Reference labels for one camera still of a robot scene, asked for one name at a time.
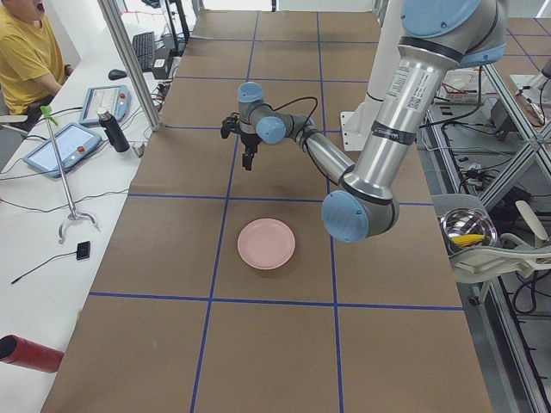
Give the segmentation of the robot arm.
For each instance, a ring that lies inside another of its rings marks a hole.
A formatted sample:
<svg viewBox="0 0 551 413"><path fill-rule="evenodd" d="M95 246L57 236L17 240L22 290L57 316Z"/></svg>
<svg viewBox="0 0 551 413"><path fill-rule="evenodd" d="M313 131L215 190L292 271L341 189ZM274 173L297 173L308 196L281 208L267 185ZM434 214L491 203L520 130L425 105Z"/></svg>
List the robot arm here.
<svg viewBox="0 0 551 413"><path fill-rule="evenodd" d="M449 71L501 59L509 17L506 1L404 1L384 25L396 24L399 62L357 162L305 115L285 114L263 88L239 86L238 127L268 145L292 139L337 184L321 207L326 231L344 243L390 230L399 217L391 185L427 109Z"/></svg>

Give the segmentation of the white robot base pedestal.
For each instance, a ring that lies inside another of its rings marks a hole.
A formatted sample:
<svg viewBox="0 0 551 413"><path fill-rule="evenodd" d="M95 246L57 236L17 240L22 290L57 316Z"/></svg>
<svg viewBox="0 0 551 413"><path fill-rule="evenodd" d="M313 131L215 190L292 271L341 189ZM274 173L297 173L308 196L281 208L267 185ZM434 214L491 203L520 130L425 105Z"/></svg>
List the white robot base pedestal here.
<svg viewBox="0 0 551 413"><path fill-rule="evenodd" d="M385 14L380 13L381 35L368 80L365 99L354 112L342 112L341 133L346 151L361 151L379 113L382 102L399 66L399 39L403 35L400 12L402 0L387 2Z"/></svg>

